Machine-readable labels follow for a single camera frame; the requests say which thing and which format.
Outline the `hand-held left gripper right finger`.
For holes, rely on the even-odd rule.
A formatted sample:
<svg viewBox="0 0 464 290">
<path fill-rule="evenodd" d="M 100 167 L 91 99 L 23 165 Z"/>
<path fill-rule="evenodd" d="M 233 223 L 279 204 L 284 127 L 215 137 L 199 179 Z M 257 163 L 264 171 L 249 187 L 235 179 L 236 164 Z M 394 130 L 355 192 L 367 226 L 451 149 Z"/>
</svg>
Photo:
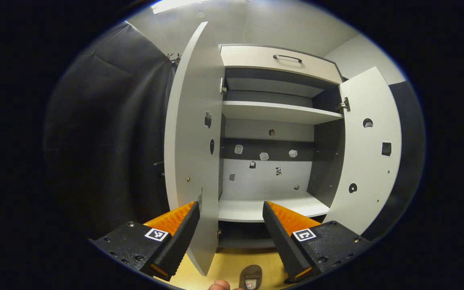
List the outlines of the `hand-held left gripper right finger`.
<svg viewBox="0 0 464 290">
<path fill-rule="evenodd" d="M 320 223 L 271 201 L 263 220 L 286 272 L 286 283 L 300 283 L 349 263 L 371 242 L 335 220 Z"/>
</svg>

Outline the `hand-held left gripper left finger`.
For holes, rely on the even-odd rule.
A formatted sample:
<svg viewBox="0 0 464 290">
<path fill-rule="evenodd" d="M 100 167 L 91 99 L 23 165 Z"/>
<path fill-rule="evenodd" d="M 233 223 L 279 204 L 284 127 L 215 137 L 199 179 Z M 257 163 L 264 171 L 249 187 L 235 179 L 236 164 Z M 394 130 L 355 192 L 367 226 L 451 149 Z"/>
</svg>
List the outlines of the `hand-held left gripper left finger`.
<svg viewBox="0 0 464 290">
<path fill-rule="evenodd" d="M 90 242 L 124 265 L 170 281 L 188 250 L 199 219 L 199 202 L 192 201 L 149 222 L 125 222 Z"/>
</svg>

